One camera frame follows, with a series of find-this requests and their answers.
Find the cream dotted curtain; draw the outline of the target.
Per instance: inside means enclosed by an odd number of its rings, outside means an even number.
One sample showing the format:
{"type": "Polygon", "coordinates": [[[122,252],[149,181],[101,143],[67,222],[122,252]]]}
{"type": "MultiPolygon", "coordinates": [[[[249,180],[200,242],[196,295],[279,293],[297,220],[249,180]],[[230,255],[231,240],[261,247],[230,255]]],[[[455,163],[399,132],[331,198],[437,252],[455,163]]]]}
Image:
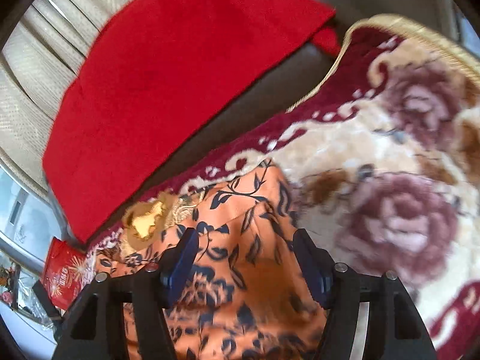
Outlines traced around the cream dotted curtain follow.
{"type": "Polygon", "coordinates": [[[109,18],[130,1],[33,0],[1,50],[1,165],[41,199],[41,158],[64,93],[109,18]]]}

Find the black device on table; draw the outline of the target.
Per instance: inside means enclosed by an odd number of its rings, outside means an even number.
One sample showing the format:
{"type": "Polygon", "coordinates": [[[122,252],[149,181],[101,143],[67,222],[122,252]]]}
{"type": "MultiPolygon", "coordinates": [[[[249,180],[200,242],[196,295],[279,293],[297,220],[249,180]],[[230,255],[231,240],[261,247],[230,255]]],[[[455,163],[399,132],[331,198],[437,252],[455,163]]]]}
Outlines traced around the black device on table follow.
{"type": "Polygon", "coordinates": [[[41,283],[41,281],[37,280],[32,287],[32,291],[34,292],[37,300],[41,304],[43,310],[46,312],[46,315],[52,321],[52,323],[61,324],[63,322],[62,315],[56,309],[52,301],[50,300],[47,290],[41,283]]]}

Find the orange floral print garment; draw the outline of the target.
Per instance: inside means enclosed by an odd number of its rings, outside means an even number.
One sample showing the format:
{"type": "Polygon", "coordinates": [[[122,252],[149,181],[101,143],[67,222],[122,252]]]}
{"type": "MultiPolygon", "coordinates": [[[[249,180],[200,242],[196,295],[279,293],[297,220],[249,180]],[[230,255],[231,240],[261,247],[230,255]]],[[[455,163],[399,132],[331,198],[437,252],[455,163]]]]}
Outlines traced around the orange floral print garment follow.
{"type": "Polygon", "coordinates": [[[281,170],[264,160],[211,186],[181,222],[144,250],[99,250],[94,269],[130,275],[159,260],[188,229],[199,251],[176,305],[165,311],[180,359],[303,359],[326,325],[293,251],[296,207],[281,170]]]}

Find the artificial flower bouquet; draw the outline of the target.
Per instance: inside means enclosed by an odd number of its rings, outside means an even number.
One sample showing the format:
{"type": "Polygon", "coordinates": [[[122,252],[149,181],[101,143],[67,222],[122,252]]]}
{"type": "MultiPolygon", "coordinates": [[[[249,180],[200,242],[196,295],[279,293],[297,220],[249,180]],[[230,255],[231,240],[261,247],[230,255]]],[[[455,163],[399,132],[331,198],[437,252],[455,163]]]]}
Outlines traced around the artificial flower bouquet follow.
{"type": "Polygon", "coordinates": [[[1,301],[10,308],[16,308],[17,306],[20,271],[20,265],[15,262],[10,264],[9,267],[1,265],[1,301]]]}

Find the white refrigerator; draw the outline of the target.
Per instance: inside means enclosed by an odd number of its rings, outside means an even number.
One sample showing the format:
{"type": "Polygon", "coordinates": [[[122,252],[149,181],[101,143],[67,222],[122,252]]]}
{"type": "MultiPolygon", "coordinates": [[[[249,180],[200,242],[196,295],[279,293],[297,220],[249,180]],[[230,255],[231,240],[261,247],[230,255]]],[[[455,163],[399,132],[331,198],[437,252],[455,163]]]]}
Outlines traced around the white refrigerator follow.
{"type": "Polygon", "coordinates": [[[50,242],[61,236],[52,209],[1,169],[1,242],[43,264],[50,242]]]}

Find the red cloth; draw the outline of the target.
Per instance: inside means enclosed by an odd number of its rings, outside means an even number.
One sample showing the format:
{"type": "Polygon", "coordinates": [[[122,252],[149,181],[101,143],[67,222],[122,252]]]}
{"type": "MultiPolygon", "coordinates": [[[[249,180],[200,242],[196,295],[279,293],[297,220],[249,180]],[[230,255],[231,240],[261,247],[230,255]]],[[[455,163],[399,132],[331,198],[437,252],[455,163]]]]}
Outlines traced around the red cloth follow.
{"type": "Polygon", "coordinates": [[[87,242],[185,141],[313,41],[336,55],[319,0],[133,0],[97,36],[64,94],[42,159],[87,242]]]}

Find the dark sofa backrest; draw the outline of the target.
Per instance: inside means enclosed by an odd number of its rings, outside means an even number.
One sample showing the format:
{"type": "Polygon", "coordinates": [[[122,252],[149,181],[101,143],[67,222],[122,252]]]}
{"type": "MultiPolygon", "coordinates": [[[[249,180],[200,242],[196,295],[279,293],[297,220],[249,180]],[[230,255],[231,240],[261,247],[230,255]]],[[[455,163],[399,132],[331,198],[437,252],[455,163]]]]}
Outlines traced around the dark sofa backrest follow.
{"type": "MultiPolygon", "coordinates": [[[[407,16],[451,39],[458,38],[453,0],[321,0],[336,9],[339,36],[360,19],[381,13],[407,16]]],[[[265,120],[284,111],[313,89],[334,60],[314,46],[306,45],[264,74],[236,97],[218,116],[202,127],[138,187],[102,224],[110,228],[124,209],[152,185],[169,179],[196,164],[210,150],[229,143],[265,120]]]]}

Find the maroon cream floral blanket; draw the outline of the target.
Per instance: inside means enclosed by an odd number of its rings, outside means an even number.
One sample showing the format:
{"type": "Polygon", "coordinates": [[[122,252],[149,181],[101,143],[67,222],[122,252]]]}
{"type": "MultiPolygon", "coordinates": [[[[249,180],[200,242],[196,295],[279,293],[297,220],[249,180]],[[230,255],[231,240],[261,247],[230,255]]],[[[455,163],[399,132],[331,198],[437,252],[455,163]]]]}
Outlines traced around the maroon cream floral blanket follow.
{"type": "Polygon", "coordinates": [[[289,111],[154,186],[89,249],[144,250],[206,191],[273,162],[296,229],[360,274],[392,271],[440,359],[479,357],[479,62],[406,18],[346,33],[326,78],[289,111]]]}

